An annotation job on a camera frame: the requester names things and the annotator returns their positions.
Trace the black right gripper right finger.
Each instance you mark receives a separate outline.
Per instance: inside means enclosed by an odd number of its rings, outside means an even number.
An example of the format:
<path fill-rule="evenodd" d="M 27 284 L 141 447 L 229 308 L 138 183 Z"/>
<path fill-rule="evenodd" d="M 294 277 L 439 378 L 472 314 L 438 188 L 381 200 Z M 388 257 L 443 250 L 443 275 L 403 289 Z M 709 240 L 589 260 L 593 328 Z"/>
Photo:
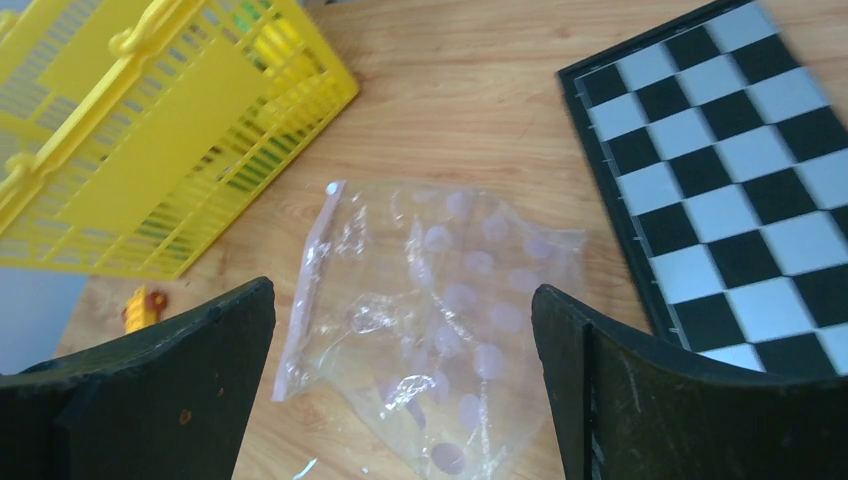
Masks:
<path fill-rule="evenodd" d="M 544 284 L 532 328 L 569 479 L 843 479 L 847 381 L 747 370 Z"/>

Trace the yellow plastic basket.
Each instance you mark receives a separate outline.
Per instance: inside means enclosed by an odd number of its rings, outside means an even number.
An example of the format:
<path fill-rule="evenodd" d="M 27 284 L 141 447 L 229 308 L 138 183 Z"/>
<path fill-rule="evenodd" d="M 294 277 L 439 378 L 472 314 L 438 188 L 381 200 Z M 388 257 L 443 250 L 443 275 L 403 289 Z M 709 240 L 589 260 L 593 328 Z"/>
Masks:
<path fill-rule="evenodd" d="M 1 15 L 1 263 L 173 279 L 357 96 L 296 1 Z"/>

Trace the clear zip top bag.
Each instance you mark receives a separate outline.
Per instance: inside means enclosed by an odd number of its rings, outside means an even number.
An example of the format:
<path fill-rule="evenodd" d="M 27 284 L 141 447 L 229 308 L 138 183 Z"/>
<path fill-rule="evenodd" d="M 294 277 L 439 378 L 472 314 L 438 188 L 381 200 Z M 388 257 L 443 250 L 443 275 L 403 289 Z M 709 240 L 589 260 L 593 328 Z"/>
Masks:
<path fill-rule="evenodd" d="M 586 242 L 475 187 L 329 184 L 273 400 L 326 382 L 417 474 L 505 478 L 550 416 L 533 294 L 581 293 Z"/>

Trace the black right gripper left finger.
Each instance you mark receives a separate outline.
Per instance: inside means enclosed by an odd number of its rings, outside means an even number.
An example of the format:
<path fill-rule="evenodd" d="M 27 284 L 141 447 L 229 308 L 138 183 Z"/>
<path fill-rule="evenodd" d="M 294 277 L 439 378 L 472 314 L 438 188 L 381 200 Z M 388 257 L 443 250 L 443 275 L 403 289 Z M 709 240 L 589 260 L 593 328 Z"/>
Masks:
<path fill-rule="evenodd" d="M 1 379 L 5 479 L 228 479 L 274 335 L 255 278 Z"/>

